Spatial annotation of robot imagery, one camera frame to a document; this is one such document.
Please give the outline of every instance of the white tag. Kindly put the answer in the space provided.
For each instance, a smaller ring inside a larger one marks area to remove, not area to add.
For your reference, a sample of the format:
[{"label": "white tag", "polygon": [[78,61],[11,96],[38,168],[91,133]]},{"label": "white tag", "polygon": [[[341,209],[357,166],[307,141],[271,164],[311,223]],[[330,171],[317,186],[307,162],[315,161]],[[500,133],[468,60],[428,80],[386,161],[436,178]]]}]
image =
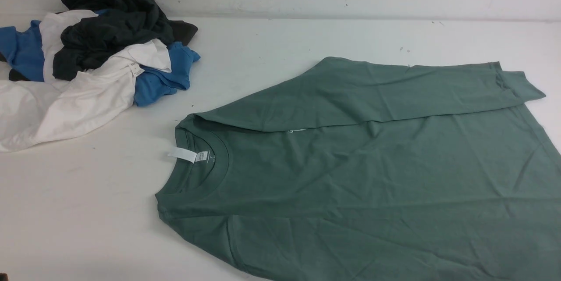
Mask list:
[{"label": "white tag", "polygon": [[194,151],[190,151],[188,149],[180,149],[179,147],[174,147],[170,151],[170,153],[168,153],[169,157],[180,158],[186,161],[190,161],[191,163],[206,160],[208,158],[208,155],[208,151],[195,153]]},{"label": "white tag", "polygon": [[202,160],[206,160],[206,158],[208,157],[209,153],[208,152],[200,152],[197,154],[197,158],[195,159],[195,163],[198,161],[202,161]]},{"label": "white tag", "polygon": [[144,73],[144,69],[140,68],[140,65],[138,65],[137,63],[128,64],[128,67],[130,68],[132,76],[134,77],[138,77],[138,75]]},{"label": "white tag", "polygon": [[188,149],[180,149],[179,147],[174,147],[170,153],[168,153],[169,157],[176,157],[183,160],[190,161],[191,163],[195,162],[197,157],[197,153],[190,151]]}]

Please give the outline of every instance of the care label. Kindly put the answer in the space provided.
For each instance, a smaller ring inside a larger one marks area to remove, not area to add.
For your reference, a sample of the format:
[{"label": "care label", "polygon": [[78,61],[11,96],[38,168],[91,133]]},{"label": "care label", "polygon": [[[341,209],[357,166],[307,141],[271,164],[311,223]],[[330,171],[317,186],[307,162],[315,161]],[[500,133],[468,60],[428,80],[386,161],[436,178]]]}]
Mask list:
[{"label": "care label", "polygon": [[195,153],[194,151],[190,151],[188,149],[180,149],[179,147],[174,147],[170,151],[170,153],[168,153],[169,157],[176,157],[179,159],[190,161],[191,163],[206,160],[208,155],[208,151]]}]

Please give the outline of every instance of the wrinkle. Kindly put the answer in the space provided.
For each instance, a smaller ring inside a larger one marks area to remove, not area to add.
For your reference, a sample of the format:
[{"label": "wrinkle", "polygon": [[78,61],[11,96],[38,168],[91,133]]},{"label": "wrinkle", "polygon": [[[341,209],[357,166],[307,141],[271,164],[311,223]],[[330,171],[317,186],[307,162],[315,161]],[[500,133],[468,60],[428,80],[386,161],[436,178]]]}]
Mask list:
[{"label": "wrinkle", "polygon": [[358,229],[354,229],[354,228],[351,228],[351,227],[346,227],[346,226],[344,226],[344,225],[341,225],[340,223],[337,223],[337,222],[334,222],[334,221],[330,221],[329,219],[323,219],[323,220],[326,221],[326,222],[328,222],[328,223],[331,223],[331,224],[333,224],[333,225],[335,225],[335,226],[342,227],[342,228],[348,229],[348,230],[350,230],[350,231],[354,231],[354,232],[356,232],[356,233],[359,233],[359,234],[361,234],[361,235],[365,235],[365,236],[367,236],[367,237],[370,237],[370,238],[375,239],[375,240],[377,240],[377,241],[381,241],[381,242],[383,242],[383,243],[387,243],[387,244],[390,244],[390,245],[395,245],[395,246],[397,246],[397,247],[399,247],[399,248],[404,248],[404,249],[409,249],[409,250],[417,251],[417,252],[419,252],[419,253],[426,253],[427,255],[436,257],[437,259],[440,259],[440,260],[442,260],[442,261],[448,261],[448,262],[450,262],[450,263],[455,263],[455,264],[461,265],[461,266],[463,266],[463,267],[472,267],[473,269],[476,269],[476,270],[479,271],[480,273],[483,273],[484,275],[487,275],[488,277],[493,277],[493,278],[495,278],[495,279],[497,279],[497,280],[507,280],[507,279],[503,279],[503,278],[501,278],[501,277],[496,277],[496,276],[494,276],[494,275],[491,275],[491,274],[489,274],[487,271],[485,271],[484,269],[482,269],[481,267],[478,267],[477,265],[470,265],[470,264],[467,264],[467,263],[463,263],[461,260],[456,259],[456,258],[453,258],[453,257],[443,256],[443,255],[437,255],[436,253],[433,253],[432,251],[430,251],[430,250],[428,250],[428,249],[423,249],[423,248],[421,248],[421,247],[416,247],[416,246],[414,246],[414,245],[407,245],[407,244],[399,243],[399,242],[397,242],[397,241],[393,241],[393,240],[391,240],[391,239],[387,239],[387,238],[379,237],[379,236],[376,236],[376,235],[372,235],[372,234],[366,233],[366,232],[364,232],[364,231],[360,231],[360,230],[358,230]]},{"label": "wrinkle", "polygon": [[369,261],[366,265],[364,265],[364,267],[362,267],[362,269],[359,270],[359,272],[357,272],[350,281],[355,281],[356,278],[361,275],[368,267],[370,267],[373,263],[376,262],[376,258],[372,258],[371,261]]},{"label": "wrinkle", "polygon": [[353,275],[353,273],[351,273],[349,269],[347,269],[343,261],[341,261],[339,256],[337,256],[337,254],[329,247],[327,242],[321,237],[321,234],[317,233],[317,230],[315,233],[316,233],[317,240],[320,241],[321,244],[324,246],[324,248],[331,254],[331,257],[333,257],[333,259],[337,261],[337,263],[348,273],[349,276]]},{"label": "wrinkle", "polygon": [[471,152],[473,153],[474,157],[476,158],[476,161],[477,161],[479,167],[481,168],[481,170],[485,174],[487,184],[491,187],[491,189],[495,192],[495,194],[497,196],[503,197],[503,194],[497,188],[497,185],[495,185],[495,183],[493,182],[493,179],[492,179],[489,171],[487,170],[487,168],[485,168],[485,164],[483,164],[483,161],[482,161],[481,157],[479,157],[477,151],[473,148],[473,144],[471,143],[470,138],[468,137],[468,133],[465,130],[465,127],[463,126],[462,122],[458,119],[457,115],[451,115],[451,117],[452,117],[452,120],[456,123],[458,129],[462,132],[462,135],[465,138],[465,142],[469,146],[469,149],[471,149]]},{"label": "wrinkle", "polygon": [[286,255],[284,255],[283,251],[281,250],[280,245],[282,245],[282,243],[277,239],[275,233],[273,233],[273,231],[271,230],[271,227],[269,227],[269,223],[265,221],[265,227],[267,229],[267,231],[269,232],[270,237],[272,238],[272,241],[275,244],[275,248],[277,249],[277,253],[279,253],[279,255],[281,257],[283,257],[283,259],[289,263],[290,265],[292,265],[292,261],[290,261],[290,258],[286,257]]},{"label": "wrinkle", "polygon": [[524,180],[524,175],[525,175],[525,171],[528,169],[529,163],[532,161],[532,158],[534,157],[534,155],[536,154],[537,150],[541,149],[543,147],[543,143],[540,143],[537,147],[535,147],[535,149],[533,149],[533,151],[529,154],[528,159],[526,159],[526,161],[524,162],[524,165],[522,165],[522,168],[520,169],[520,172],[518,174],[518,177],[516,178],[515,181],[515,185],[512,188],[512,191],[514,192],[518,192],[518,190],[520,189],[520,185],[522,183],[522,181]]}]

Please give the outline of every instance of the green t-shirt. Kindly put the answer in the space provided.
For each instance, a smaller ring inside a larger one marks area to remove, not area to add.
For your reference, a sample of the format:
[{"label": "green t-shirt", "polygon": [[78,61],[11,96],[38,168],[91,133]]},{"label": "green t-shirt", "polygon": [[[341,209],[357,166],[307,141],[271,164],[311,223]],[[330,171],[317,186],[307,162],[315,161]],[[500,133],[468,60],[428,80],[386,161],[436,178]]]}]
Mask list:
[{"label": "green t-shirt", "polygon": [[561,157],[498,63],[328,57],[186,117],[156,194],[188,242],[275,281],[561,280]]}]

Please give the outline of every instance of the cotton fabric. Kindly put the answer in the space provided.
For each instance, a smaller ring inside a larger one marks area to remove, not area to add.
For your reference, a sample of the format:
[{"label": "cotton fabric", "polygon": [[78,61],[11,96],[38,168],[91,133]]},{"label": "cotton fabric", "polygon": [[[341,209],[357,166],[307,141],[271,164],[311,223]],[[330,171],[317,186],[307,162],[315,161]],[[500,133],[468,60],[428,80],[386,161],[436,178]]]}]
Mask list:
[{"label": "cotton fabric", "polygon": [[105,125],[132,105],[140,64],[170,70],[166,46],[157,39],[128,46],[66,85],[0,81],[0,152],[71,139]]},{"label": "cotton fabric", "polygon": [[138,76],[135,86],[135,103],[138,107],[151,105],[164,95],[173,95],[177,89],[189,89],[191,65],[200,59],[199,54],[182,43],[173,43],[168,50],[172,65],[170,73],[142,66],[144,73]]},{"label": "cotton fabric", "polygon": [[15,27],[0,28],[0,53],[6,62],[30,81],[43,81],[43,51],[41,50],[40,21],[18,32]]},{"label": "cotton fabric", "polygon": [[176,127],[156,194],[190,243],[273,281],[561,279],[561,157],[498,63],[329,57]]}]

